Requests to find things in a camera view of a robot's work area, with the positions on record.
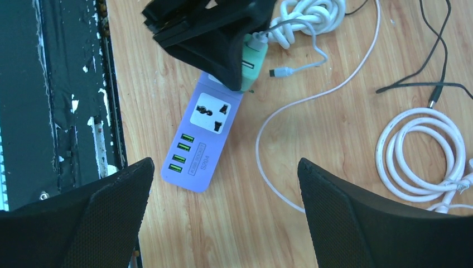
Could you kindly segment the green cube adapter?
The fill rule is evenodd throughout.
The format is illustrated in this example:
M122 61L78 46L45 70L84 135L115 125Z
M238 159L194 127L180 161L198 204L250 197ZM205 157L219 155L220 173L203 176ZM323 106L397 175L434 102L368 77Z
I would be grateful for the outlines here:
M248 91L258 79L268 51L268 39L259 33L246 34L242 48L242 86L241 91Z

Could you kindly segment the purple power strip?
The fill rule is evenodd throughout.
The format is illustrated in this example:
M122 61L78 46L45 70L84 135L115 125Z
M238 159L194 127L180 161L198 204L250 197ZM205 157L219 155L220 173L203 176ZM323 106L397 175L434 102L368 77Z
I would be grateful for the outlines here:
M202 73L163 162L165 182L196 193L208 188L242 99Z

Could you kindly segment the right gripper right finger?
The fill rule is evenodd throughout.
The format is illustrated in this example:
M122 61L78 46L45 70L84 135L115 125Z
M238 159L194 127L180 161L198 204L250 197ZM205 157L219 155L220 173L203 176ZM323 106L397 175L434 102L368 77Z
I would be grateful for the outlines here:
M297 176L319 267L472 266L472 216L395 202L305 158Z

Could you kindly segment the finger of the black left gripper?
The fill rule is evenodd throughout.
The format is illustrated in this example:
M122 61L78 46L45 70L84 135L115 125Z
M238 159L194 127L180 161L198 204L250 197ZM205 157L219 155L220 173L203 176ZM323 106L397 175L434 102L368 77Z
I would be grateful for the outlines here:
M269 26L274 0L150 1L142 11L153 39L171 57L216 77L232 91L242 88L243 42Z

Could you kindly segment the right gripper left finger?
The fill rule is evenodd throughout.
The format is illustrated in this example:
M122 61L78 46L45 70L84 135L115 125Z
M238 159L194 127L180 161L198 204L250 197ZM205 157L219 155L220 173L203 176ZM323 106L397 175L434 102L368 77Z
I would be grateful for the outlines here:
M149 157L104 179L1 212L2 267L128 267L155 165Z

